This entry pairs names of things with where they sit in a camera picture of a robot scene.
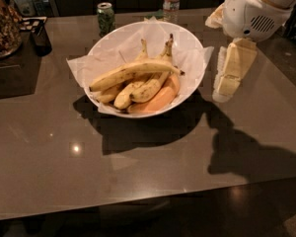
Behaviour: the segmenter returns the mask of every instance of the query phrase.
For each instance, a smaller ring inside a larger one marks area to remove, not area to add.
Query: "can top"
[[[108,3],[108,2],[100,3],[100,4],[98,4],[98,8],[99,9],[109,9],[109,8],[111,8],[111,3]]]

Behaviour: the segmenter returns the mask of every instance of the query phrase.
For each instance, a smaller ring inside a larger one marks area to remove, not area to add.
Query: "bottle label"
[[[173,1],[165,1],[164,2],[164,10],[166,11],[178,11],[180,8],[180,1],[173,2]]]

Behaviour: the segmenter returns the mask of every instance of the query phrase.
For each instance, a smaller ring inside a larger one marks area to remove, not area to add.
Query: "white napkin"
[[[149,21],[127,25],[103,37],[88,55],[67,60],[68,65],[88,97],[93,100],[89,85],[93,79],[110,69],[132,61],[141,50],[141,39],[147,40],[148,55],[154,57],[164,48],[170,34],[174,35],[173,63],[185,72],[181,76],[179,95],[170,107],[184,101],[198,87],[208,65],[213,47],[203,48],[197,38],[186,29],[169,23],[151,19]],[[117,113],[108,105],[93,102],[100,113],[125,116]]]

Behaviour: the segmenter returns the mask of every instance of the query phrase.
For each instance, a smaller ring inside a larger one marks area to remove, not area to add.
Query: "clear water bottle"
[[[180,0],[164,0],[164,21],[176,24],[178,22],[179,9]]]

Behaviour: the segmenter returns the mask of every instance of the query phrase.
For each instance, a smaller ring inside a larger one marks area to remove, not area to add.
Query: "fruit bowl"
[[[175,99],[163,109],[150,114],[126,114],[112,105],[104,105],[95,100],[88,82],[84,91],[90,101],[98,107],[100,113],[128,119],[142,119],[163,114],[186,100],[199,86],[208,64],[213,47],[204,48],[194,34],[178,25],[157,20],[134,23],[114,30],[100,39],[90,50],[88,56],[98,58],[103,64],[95,66],[93,78],[114,67],[133,60],[141,49],[141,39],[146,39],[149,57],[154,57],[162,50],[169,35],[174,36],[173,63],[185,72],[180,76],[181,88]]]

